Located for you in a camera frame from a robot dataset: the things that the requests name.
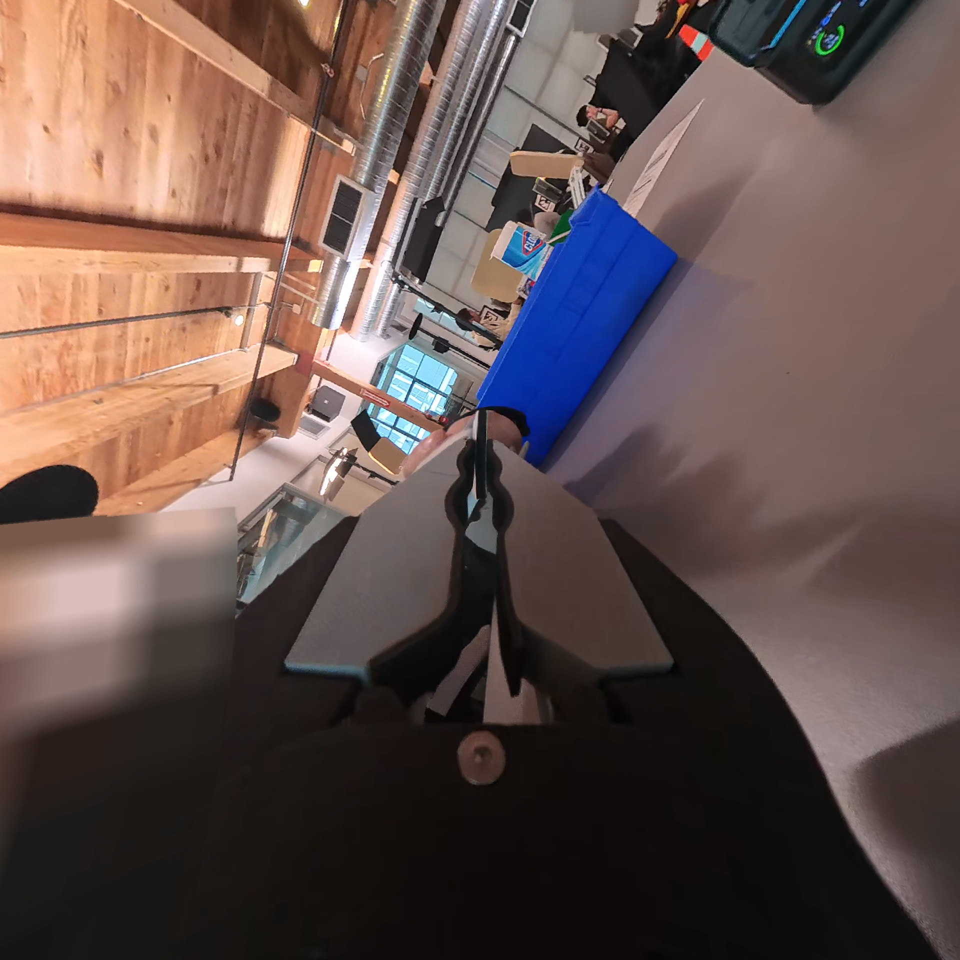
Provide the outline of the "black softbox light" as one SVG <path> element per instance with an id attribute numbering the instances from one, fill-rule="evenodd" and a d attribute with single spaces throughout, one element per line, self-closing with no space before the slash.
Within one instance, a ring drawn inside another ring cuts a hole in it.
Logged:
<path id="1" fill-rule="evenodd" d="M 417 282 L 427 279 L 443 232 L 445 214 L 446 206 L 442 195 L 426 199 L 416 210 L 402 250 L 400 270 Z"/>

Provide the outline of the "white air vent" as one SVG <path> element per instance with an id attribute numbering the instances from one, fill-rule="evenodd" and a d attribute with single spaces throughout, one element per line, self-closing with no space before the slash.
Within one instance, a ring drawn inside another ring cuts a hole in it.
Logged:
<path id="1" fill-rule="evenodd" d="M 343 174 L 337 174 L 323 219 L 318 246 L 347 261 L 362 258 L 359 234 L 370 207 L 372 191 Z"/>

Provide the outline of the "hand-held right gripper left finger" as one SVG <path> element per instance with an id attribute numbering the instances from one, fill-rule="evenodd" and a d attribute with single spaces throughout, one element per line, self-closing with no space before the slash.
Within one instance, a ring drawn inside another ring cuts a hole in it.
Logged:
<path id="1" fill-rule="evenodd" d="M 285 668 L 412 702 L 456 662 L 474 442 L 455 439 L 364 510 Z"/>

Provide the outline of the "blue plastic bin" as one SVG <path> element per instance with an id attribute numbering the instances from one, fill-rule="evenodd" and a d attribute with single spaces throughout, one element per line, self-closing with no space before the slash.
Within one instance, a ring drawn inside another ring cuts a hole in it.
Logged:
<path id="1" fill-rule="evenodd" d="M 678 255 L 606 193 L 591 192 L 534 282 L 478 393 L 525 415 L 540 467 Z"/>

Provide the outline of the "glass window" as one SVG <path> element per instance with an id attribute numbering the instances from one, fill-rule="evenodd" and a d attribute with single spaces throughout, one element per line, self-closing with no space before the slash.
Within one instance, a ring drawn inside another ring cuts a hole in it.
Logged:
<path id="1" fill-rule="evenodd" d="M 393 401 L 437 422 L 442 418 L 452 422 L 460 416 L 464 410 L 462 390 L 471 383 L 461 370 L 409 344 L 381 358 L 372 379 L 373 386 Z M 428 434 L 425 428 L 375 402 L 367 403 L 366 412 L 377 433 L 403 453 L 414 450 Z"/>

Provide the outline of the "studio lamp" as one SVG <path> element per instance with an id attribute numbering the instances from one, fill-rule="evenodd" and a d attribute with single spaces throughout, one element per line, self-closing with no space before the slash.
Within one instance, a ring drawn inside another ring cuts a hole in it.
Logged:
<path id="1" fill-rule="evenodd" d="M 318 486 L 318 498 L 330 502 L 342 490 L 352 468 L 357 464 L 358 447 L 341 447 L 332 452 Z"/>

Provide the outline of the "white wipes canister blue label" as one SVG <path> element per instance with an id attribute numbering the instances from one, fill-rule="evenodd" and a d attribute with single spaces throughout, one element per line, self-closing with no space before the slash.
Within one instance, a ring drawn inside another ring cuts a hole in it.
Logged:
<path id="1" fill-rule="evenodd" d="M 508 221 L 502 227 L 490 257 L 534 282 L 552 252 L 553 247 L 544 234 L 525 223 Z"/>

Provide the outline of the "silver spiral duct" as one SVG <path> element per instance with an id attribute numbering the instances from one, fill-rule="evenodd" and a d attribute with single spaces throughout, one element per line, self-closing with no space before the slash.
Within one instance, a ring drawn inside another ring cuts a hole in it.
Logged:
<path id="1" fill-rule="evenodd" d="M 380 339 L 387 337 L 400 310 L 395 275 L 402 268 L 417 218 L 424 204 L 439 198 L 447 184 L 510 7 L 507 1 L 459 4 L 365 294 L 362 330 Z"/>
<path id="2" fill-rule="evenodd" d="M 383 65 L 347 177 L 364 191 L 364 198 L 346 252 L 325 258 L 320 273 L 311 322 L 321 330 L 337 330 L 342 323 L 444 5 L 441 1 L 396 4 Z"/>

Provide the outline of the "black box device blue trim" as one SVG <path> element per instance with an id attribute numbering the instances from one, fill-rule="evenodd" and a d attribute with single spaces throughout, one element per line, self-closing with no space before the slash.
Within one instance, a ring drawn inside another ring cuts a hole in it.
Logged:
<path id="1" fill-rule="evenodd" d="M 832 102 L 887 41 L 913 1 L 724 1 L 708 36 L 794 101 Z"/>

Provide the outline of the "printed white paper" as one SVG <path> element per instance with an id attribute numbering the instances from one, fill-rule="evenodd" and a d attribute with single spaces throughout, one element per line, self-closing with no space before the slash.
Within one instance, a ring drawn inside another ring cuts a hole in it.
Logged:
<path id="1" fill-rule="evenodd" d="M 703 99 L 697 102 L 678 124 L 671 128 L 666 137 L 653 150 L 636 182 L 630 188 L 629 195 L 622 203 L 622 209 L 634 219 L 640 219 L 640 213 L 647 198 L 663 174 L 666 165 L 672 159 L 694 118 L 699 114 L 703 103 Z"/>

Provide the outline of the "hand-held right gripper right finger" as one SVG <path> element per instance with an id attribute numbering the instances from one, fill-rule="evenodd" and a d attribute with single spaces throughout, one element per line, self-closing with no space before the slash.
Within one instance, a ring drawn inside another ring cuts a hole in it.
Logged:
<path id="1" fill-rule="evenodd" d="M 674 657 L 594 511 L 498 441 L 487 462 L 510 693 L 670 671 Z"/>

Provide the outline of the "tan cardboard board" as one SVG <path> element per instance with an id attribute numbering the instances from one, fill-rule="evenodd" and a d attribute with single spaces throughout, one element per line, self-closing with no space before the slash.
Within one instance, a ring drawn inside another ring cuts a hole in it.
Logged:
<path id="1" fill-rule="evenodd" d="M 502 229 L 498 228 L 486 234 L 486 241 L 474 268 L 470 286 L 480 297 L 510 304 L 519 297 L 519 289 L 522 287 L 525 276 L 519 270 L 493 256 L 501 232 Z"/>
<path id="2" fill-rule="evenodd" d="M 567 182 L 573 171 L 584 168 L 584 160 L 579 153 L 513 150 L 510 172 L 522 178 Z"/>

